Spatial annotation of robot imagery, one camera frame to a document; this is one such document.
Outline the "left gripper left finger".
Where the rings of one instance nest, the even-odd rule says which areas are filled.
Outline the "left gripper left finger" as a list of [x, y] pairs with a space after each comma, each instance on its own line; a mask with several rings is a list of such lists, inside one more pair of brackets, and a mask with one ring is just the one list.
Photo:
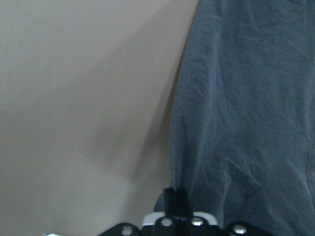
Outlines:
[[164, 211], [155, 211], [146, 215], [142, 221], [142, 236], [175, 236], [177, 234], [177, 206], [175, 190], [163, 190]]

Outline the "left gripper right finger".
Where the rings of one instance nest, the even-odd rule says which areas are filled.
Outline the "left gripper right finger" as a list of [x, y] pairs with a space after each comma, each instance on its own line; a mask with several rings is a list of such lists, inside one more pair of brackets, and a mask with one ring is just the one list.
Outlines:
[[177, 189], [179, 223], [178, 236], [218, 236], [217, 219], [202, 211], [193, 212], [188, 194], [184, 189]]

